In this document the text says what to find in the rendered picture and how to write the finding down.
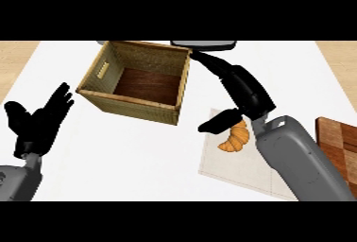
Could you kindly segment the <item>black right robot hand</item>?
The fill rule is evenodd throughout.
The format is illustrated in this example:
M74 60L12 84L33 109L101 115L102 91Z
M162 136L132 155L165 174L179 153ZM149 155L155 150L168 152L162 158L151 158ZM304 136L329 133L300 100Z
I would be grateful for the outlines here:
M276 105L264 86L247 69L196 50L192 51L191 57L217 75L236 104L236 108L220 112L214 118L199 125L198 131L220 134L242 122L244 116L251 121L264 121L269 113L276 109Z

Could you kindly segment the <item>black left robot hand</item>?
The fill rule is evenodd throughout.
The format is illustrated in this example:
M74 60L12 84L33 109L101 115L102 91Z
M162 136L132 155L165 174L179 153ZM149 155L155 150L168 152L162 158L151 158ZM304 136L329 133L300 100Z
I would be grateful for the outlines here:
M74 104L70 85L64 82L43 108L30 113L16 101L5 104L9 128L16 134L13 157L25 160L36 153L43 156L55 143L61 124Z

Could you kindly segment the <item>golden croissant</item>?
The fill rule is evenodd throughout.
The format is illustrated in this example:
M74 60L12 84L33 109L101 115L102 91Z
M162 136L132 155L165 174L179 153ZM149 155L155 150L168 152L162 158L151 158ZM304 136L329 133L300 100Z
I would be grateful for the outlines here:
M226 152L239 152L250 141L250 131L242 120L232 128L227 140L217 146Z

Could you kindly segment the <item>square wicker basket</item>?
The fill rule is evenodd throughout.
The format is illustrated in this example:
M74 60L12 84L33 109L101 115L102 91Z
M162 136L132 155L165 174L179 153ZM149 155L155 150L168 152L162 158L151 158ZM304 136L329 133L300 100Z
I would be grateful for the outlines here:
M106 41L75 92L102 112L177 125L192 50Z

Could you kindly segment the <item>beige cloth placemat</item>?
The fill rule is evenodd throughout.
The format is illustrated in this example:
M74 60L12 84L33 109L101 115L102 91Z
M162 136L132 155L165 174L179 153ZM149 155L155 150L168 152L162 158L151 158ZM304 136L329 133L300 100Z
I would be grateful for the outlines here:
M219 145L227 140L230 130L222 134L205 134L198 173L219 181L232 183L278 199L295 200L294 192L278 172L270 168L258 149L251 121L244 119L250 140L239 152L226 152Z

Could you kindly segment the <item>grey flat appliance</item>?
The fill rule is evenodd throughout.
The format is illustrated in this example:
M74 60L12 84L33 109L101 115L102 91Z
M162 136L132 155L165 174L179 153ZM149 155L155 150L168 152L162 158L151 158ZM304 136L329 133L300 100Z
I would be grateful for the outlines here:
M232 50L236 46L236 41L171 41L170 44L182 46L199 51L223 51Z

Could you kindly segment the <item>checkered wooden cutting board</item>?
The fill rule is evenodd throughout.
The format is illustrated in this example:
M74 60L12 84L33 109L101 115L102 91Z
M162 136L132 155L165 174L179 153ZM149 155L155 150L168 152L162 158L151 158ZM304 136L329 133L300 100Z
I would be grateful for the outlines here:
M326 117L316 119L317 144L357 198L357 127Z

